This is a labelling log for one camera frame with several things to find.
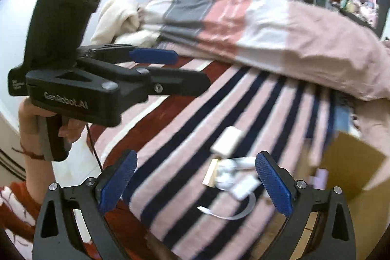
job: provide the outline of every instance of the person's arm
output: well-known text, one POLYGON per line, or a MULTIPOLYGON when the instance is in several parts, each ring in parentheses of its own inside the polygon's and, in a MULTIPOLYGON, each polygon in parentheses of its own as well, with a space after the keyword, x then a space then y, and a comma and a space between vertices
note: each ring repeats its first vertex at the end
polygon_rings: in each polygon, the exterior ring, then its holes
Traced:
MULTIPOLYGON (((36 155, 42 155, 39 145, 37 116, 50 117, 55 113, 36 107, 26 98, 19 106, 20 143, 24 150, 36 155)), ((65 137, 71 143, 77 141, 85 127, 85 122, 70 119, 59 131, 60 137, 65 137)), ((55 181, 51 162, 32 159, 25 155, 26 186, 30 196, 38 204, 42 204, 46 191, 55 181)))

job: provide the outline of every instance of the blue object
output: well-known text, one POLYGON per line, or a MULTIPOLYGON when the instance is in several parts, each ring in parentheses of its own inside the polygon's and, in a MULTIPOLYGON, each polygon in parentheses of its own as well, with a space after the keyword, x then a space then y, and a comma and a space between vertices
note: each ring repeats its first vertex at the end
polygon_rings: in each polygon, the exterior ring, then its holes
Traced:
POLYGON ((175 51, 138 48, 129 52, 129 57, 137 63, 175 64, 179 56, 175 51))
POLYGON ((98 209, 103 215, 113 210, 137 168, 137 153, 130 150, 101 191, 98 209))
POLYGON ((267 190, 276 210, 286 217, 293 213, 291 193, 274 170, 266 157, 259 153, 256 156, 256 172, 259 175, 264 188, 267 190))

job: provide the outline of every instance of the cardboard box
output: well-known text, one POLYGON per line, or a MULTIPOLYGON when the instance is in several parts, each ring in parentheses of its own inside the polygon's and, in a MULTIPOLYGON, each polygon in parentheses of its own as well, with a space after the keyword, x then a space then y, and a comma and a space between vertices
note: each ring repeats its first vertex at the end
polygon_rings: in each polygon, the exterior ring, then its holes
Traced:
MULTIPOLYGON (((302 148, 294 178, 309 181, 313 168, 307 164, 307 144, 302 148)), ((367 183, 377 173, 385 155, 354 136, 339 132, 326 149, 319 168, 328 171, 326 189, 341 187, 348 201, 356 239, 356 259, 365 260, 381 239, 388 224, 390 206, 390 179, 365 191, 367 183)), ((309 241, 317 213, 312 213, 301 239, 290 260, 299 259, 309 241)), ((258 245, 252 259, 261 255, 276 237, 284 222, 284 216, 276 214, 258 245)))

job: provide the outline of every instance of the white logo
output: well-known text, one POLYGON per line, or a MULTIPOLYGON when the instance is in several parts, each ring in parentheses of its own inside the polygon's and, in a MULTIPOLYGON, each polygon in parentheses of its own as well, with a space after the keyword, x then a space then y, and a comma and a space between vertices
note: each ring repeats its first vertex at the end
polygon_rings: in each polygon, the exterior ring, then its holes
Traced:
POLYGON ((67 99, 66 97, 61 97, 60 95, 51 95, 47 92, 44 93, 44 96, 46 99, 54 100, 55 102, 88 109, 88 104, 86 101, 81 100, 81 101, 77 102, 76 99, 74 99, 74 98, 67 99))

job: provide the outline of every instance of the cardboard box flap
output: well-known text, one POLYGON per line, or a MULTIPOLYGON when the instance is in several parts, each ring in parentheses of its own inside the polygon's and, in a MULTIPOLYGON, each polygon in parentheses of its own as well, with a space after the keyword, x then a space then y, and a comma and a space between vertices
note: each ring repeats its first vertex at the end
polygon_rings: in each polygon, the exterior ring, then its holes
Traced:
POLYGON ((338 132, 326 149, 321 168, 329 172, 327 189, 340 186, 347 200, 356 197, 377 172, 385 155, 350 134, 338 132))

